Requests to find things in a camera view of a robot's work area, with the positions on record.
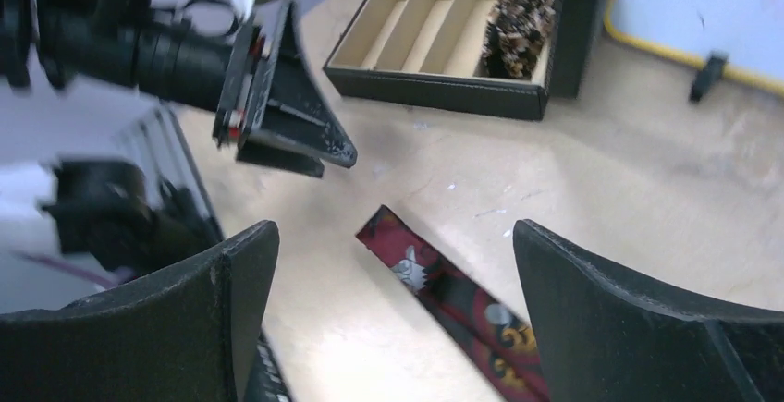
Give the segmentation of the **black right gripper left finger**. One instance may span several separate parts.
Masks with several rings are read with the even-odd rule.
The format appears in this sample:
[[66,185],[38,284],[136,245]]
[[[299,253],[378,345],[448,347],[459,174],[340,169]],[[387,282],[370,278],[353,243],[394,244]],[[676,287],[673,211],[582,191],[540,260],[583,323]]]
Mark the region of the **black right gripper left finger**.
[[259,344],[279,249],[262,221],[55,310],[1,318],[5,401],[277,401]]

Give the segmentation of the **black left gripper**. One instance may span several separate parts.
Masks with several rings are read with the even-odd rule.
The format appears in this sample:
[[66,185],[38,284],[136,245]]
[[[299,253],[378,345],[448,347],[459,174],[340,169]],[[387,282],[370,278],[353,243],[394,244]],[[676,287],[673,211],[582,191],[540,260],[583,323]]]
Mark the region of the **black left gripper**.
[[295,0],[282,3],[267,35],[244,22],[233,42],[213,139],[237,145],[236,161],[321,178],[325,164],[351,168],[357,150],[315,83],[302,52]]

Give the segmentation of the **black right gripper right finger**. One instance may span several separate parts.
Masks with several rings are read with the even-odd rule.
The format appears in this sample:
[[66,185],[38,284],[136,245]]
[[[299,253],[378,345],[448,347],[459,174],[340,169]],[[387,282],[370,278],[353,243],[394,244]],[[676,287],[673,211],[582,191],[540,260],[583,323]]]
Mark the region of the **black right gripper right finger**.
[[783,315],[710,298],[581,248],[513,230],[554,401],[779,401]]

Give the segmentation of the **dark red patterned tie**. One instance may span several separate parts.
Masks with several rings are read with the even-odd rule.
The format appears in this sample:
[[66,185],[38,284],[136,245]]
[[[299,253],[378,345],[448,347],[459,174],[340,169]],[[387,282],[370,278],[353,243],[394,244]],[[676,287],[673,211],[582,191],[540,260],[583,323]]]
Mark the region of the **dark red patterned tie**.
[[550,399],[528,321],[385,205],[356,238],[397,276],[505,400]]

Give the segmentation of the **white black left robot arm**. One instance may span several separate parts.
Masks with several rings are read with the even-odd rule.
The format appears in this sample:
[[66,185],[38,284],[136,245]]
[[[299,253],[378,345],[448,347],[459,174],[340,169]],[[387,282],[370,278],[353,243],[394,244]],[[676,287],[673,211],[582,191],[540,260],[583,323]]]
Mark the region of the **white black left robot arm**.
[[1,0],[1,80],[31,86],[29,56],[64,109],[1,109],[1,252],[65,266],[90,254],[146,274],[220,231],[173,107],[211,113],[236,158],[320,177],[357,152],[300,51],[295,0]]

